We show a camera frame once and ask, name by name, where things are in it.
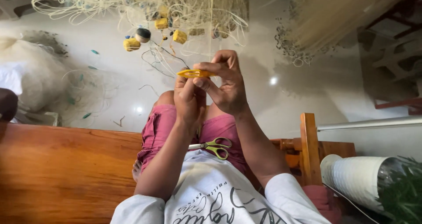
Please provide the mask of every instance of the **white tiled floor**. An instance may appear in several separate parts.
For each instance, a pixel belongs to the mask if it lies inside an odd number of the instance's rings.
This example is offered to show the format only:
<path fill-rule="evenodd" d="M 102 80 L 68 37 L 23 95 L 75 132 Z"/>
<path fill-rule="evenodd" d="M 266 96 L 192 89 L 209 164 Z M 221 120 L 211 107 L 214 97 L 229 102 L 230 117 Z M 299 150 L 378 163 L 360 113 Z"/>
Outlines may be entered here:
<path fill-rule="evenodd" d="M 315 58 L 311 66 L 294 67 L 276 49 L 274 40 L 278 25 L 275 18 L 288 17 L 288 1 L 278 0 L 261 7 L 267 2 L 250 0 L 250 28 L 246 35 L 246 47 L 236 46 L 230 40 L 223 40 L 220 47 L 238 52 L 250 106 L 270 138 L 299 136 L 299 116 L 303 112 L 315 113 L 317 124 L 407 115 L 407 110 L 403 108 L 373 108 L 363 90 L 356 44 L 347 49 L 337 48 L 336 52 Z M 38 13 L 24 16 L 15 22 L 0 21 L 3 29 L 25 27 L 58 33 L 57 38 L 68 45 L 69 58 L 79 67 L 86 68 L 91 49 L 98 51 L 101 58 L 97 66 L 113 73 L 119 88 L 107 110 L 98 117 L 91 117 L 93 120 L 83 121 L 79 126 L 91 124 L 89 128 L 93 129 L 140 132 L 157 96 L 148 86 L 138 89 L 148 84 L 162 93 L 172 89 L 174 79 L 142 62 L 140 56 L 147 49 L 126 52 L 122 41 L 127 33 L 118 32 L 116 26 L 117 19 L 113 16 L 102 21 L 90 20 L 79 26 L 71 25 L 67 19 L 50 20 Z M 160 41 L 160 35 L 154 34 L 152 38 Z M 201 45 L 209 47 L 206 42 L 201 42 Z M 219 46 L 213 45 L 212 48 L 217 50 Z M 188 65 L 209 60 L 206 56 L 177 56 Z M 174 70 L 183 67 L 177 61 L 170 64 Z M 270 85 L 271 78 L 277 78 L 278 83 Z M 119 123 L 123 116 L 122 127 L 112 122 Z M 341 140 L 338 136 L 321 134 L 320 137 Z"/>

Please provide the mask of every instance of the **hand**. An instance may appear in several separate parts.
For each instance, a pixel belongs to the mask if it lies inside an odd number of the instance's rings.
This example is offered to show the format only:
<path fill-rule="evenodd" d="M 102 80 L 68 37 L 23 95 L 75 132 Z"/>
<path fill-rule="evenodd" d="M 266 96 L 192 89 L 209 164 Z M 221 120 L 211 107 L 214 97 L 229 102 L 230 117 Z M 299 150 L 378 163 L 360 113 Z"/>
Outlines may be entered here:
<path fill-rule="evenodd" d="M 210 95 L 221 111 L 236 116 L 249 108 L 245 84 L 235 51 L 219 50 L 210 63 L 195 64 L 193 68 L 209 71 L 221 77 L 220 88 L 206 77 L 196 77 L 193 80 L 197 87 Z"/>
<path fill-rule="evenodd" d="M 192 129 L 198 128 L 206 110 L 206 93 L 193 84 L 193 78 L 178 76 L 174 86 L 177 120 Z"/>
<path fill-rule="evenodd" d="M 0 120 L 12 120 L 17 109 L 18 96 L 11 90 L 0 88 Z"/>

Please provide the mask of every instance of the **knee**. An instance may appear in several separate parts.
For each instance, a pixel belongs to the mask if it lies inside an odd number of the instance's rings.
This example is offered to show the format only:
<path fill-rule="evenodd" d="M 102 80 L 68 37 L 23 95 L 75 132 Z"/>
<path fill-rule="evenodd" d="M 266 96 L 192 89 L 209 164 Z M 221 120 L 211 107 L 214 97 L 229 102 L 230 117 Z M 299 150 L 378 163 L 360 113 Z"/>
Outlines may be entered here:
<path fill-rule="evenodd" d="M 174 91 L 166 91 L 161 94 L 154 106 L 159 104 L 174 104 Z"/>

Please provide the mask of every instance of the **maroon shorts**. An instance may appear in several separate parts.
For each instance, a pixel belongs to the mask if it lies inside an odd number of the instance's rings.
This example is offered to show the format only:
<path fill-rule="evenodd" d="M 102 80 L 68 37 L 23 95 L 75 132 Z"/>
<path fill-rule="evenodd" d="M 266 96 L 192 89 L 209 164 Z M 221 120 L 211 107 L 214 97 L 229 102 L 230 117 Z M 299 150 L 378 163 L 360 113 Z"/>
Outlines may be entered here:
<path fill-rule="evenodd" d="M 174 105 L 162 104 L 152 109 L 152 113 L 142 130 L 144 143 L 142 145 L 142 151 L 138 153 L 138 160 L 142 162 L 141 171 L 148 166 L 148 163 L 164 145 L 175 122 L 176 107 Z M 233 116 L 225 114 L 205 121 L 202 125 L 199 138 L 193 138 L 191 144 L 210 142 L 217 137 L 225 137 L 232 142 L 231 148 L 226 148 L 229 152 L 227 161 L 244 174 L 246 171 L 246 161 L 240 146 L 235 118 Z"/>

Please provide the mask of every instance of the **white t-shirt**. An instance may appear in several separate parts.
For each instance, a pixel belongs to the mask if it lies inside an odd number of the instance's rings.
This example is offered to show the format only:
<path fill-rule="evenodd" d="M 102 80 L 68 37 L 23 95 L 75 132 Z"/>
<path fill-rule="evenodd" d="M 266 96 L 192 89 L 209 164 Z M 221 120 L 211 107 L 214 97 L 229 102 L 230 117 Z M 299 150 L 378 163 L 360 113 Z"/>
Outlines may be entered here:
<path fill-rule="evenodd" d="M 117 206 L 111 224 L 330 223 L 291 174 L 273 177 L 265 195 L 230 162 L 190 151 L 167 203 L 134 195 Z"/>

